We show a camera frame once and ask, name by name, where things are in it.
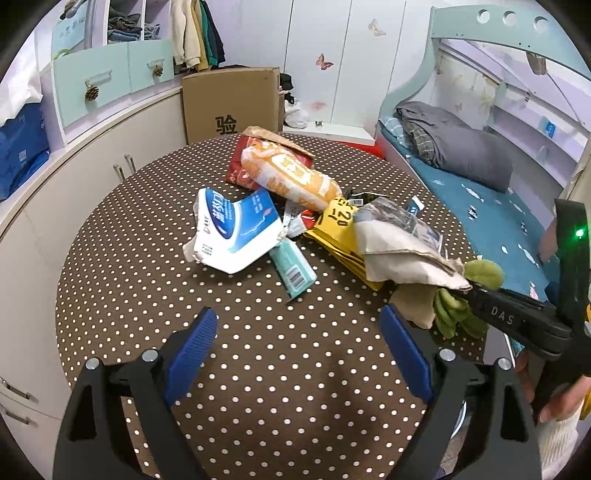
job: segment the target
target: mint green drawer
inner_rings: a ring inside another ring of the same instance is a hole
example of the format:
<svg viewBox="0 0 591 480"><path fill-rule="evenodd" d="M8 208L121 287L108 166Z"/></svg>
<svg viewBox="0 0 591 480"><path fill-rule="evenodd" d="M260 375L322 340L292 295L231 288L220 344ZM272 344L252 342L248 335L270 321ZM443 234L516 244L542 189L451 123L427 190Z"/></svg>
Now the mint green drawer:
<svg viewBox="0 0 591 480"><path fill-rule="evenodd" d="M160 77L154 75L155 66L163 68ZM171 80L174 77L172 42L170 40L129 42L129 69L132 92Z"/></svg>
<svg viewBox="0 0 591 480"><path fill-rule="evenodd" d="M53 69L57 103L64 127L131 93L126 43L65 55L54 61ZM98 87L99 96L96 100L86 101L87 83Z"/></svg>

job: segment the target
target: white wardrobe door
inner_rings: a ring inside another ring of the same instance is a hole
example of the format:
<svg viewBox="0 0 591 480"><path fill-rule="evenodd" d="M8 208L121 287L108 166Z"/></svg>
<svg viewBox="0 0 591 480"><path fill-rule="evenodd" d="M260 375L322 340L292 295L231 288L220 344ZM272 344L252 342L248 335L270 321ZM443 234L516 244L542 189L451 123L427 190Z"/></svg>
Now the white wardrobe door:
<svg viewBox="0 0 591 480"><path fill-rule="evenodd" d="M292 75L292 93L302 101L310 120L331 119L351 1L294 3L285 72Z"/></svg>
<svg viewBox="0 0 591 480"><path fill-rule="evenodd" d="M434 0L406 3L389 92L409 81L423 62L433 3Z"/></svg>
<svg viewBox="0 0 591 480"><path fill-rule="evenodd" d="M293 0L216 0L208 2L222 38L226 63L248 67L285 65Z"/></svg>
<svg viewBox="0 0 591 480"><path fill-rule="evenodd" d="M332 122L373 134L396 58L404 0L353 0Z"/></svg>

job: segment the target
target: white plastic bag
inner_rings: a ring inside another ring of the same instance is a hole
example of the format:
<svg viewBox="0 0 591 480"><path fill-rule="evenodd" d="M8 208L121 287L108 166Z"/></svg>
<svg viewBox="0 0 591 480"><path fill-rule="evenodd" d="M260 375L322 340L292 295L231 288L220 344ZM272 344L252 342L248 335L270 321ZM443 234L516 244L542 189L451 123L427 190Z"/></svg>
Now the white plastic bag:
<svg viewBox="0 0 591 480"><path fill-rule="evenodd" d="M299 100L292 105L285 101L285 123L292 128L306 128L308 126L308 112L304 110Z"/></svg>
<svg viewBox="0 0 591 480"><path fill-rule="evenodd" d="M39 103L41 79L35 52L35 34L29 35L0 83L0 127L15 118L26 103Z"/></svg>

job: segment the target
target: chinese character on box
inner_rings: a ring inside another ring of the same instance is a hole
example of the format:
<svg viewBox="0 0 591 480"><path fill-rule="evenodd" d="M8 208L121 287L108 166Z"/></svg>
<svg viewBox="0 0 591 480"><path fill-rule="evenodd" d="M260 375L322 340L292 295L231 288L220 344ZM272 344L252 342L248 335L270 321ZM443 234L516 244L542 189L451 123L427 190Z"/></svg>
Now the chinese character on box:
<svg viewBox="0 0 591 480"><path fill-rule="evenodd" d="M229 135L236 133L236 121L232 118L231 115L217 116L217 130L220 135Z"/></svg>

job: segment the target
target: red snack wrapper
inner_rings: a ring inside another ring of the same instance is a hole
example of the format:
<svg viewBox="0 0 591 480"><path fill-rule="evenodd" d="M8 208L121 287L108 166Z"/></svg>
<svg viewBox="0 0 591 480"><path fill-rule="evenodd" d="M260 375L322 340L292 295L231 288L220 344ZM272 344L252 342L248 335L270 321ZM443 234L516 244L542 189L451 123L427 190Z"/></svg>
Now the red snack wrapper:
<svg viewBox="0 0 591 480"><path fill-rule="evenodd" d="M316 220L318 220L318 214L316 212L313 212L312 210L304 210L289 224L287 231L288 238L295 238L311 228L314 228Z"/></svg>
<svg viewBox="0 0 591 480"><path fill-rule="evenodd" d="M233 183L235 185L240 185L241 187L246 187L250 190L258 190L260 185L255 182L250 175L242 168L241 158L242 158L242 151L245 148L248 148L252 145L252 142L257 140L253 137L248 137L246 135L242 135L238 140L238 144L236 145L236 150L234 150L234 155L232 155L232 159L230 160L230 165L228 166L228 171L226 172L226 182ZM306 167L312 167L312 159L307 155L304 155L296 150L290 149L295 157L301 161Z"/></svg>

